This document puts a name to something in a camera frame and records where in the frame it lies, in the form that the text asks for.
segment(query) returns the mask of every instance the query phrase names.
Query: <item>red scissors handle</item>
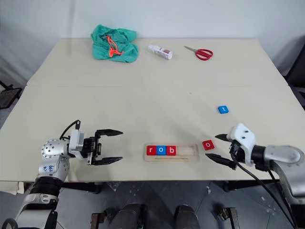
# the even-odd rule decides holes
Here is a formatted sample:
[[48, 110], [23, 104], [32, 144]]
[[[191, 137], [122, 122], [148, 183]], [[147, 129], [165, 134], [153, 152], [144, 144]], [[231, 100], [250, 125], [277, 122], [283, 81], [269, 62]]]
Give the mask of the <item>red scissors handle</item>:
[[195, 51], [195, 55], [202, 61], [207, 61], [213, 56], [213, 52], [208, 49], [198, 49]]

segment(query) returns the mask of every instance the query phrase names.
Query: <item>scissors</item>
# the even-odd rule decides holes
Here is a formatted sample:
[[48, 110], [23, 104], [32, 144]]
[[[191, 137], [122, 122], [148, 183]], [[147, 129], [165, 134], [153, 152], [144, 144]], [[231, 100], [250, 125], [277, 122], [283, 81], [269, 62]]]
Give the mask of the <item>scissors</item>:
[[208, 49], [192, 49], [190, 47], [185, 46], [185, 48], [193, 51], [198, 59], [202, 61], [207, 61], [213, 56], [213, 52]]

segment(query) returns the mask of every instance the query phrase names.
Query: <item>green cloth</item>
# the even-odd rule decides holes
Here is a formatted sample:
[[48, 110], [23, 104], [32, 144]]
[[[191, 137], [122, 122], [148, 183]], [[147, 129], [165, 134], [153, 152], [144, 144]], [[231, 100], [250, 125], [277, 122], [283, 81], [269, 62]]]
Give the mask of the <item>green cloth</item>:
[[[114, 54], [109, 56], [110, 45], [107, 41], [107, 35], [117, 44], [118, 51], [124, 52], [122, 55]], [[111, 60], [119, 62], [134, 62], [139, 54], [138, 46], [131, 42], [136, 38], [136, 31], [127, 29], [110, 29], [108, 27], [98, 25], [91, 38], [93, 40], [92, 54], [97, 60]]]

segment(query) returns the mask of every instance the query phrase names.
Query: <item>orange drawstring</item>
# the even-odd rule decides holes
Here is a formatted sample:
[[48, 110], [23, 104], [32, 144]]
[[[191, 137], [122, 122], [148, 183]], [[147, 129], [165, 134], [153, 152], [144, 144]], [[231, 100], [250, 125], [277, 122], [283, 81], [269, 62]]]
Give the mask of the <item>orange drawstring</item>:
[[110, 45], [110, 51], [109, 51], [110, 57], [113, 57], [114, 54], [122, 55], [124, 53], [124, 52], [119, 52], [118, 46], [116, 45], [116, 43], [113, 40], [111, 40], [110, 36], [108, 36], [108, 35], [107, 35], [107, 41], [108, 41], [108, 44]]

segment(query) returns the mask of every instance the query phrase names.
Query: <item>white table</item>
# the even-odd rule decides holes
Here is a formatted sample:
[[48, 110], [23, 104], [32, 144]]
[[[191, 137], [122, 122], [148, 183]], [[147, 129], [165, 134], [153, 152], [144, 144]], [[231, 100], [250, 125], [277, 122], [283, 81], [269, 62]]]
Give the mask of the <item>white table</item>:
[[[59, 41], [29, 81], [0, 130], [0, 180], [33, 181], [41, 146], [76, 119], [85, 137], [96, 129], [123, 131], [102, 137], [102, 153], [124, 158], [107, 166], [71, 159], [69, 181], [251, 179], [204, 155], [229, 158], [229, 143], [214, 136], [239, 122], [255, 133], [258, 145], [305, 150], [304, 110], [257, 40], [138, 40], [139, 58], [129, 64], [94, 60], [90, 43]], [[172, 50], [173, 59], [149, 53], [149, 43]], [[200, 61], [183, 45], [209, 48], [214, 57]], [[220, 105], [230, 112], [219, 114]], [[207, 139], [216, 149], [203, 150]], [[146, 162], [144, 146], [151, 142], [197, 144], [200, 160]]]

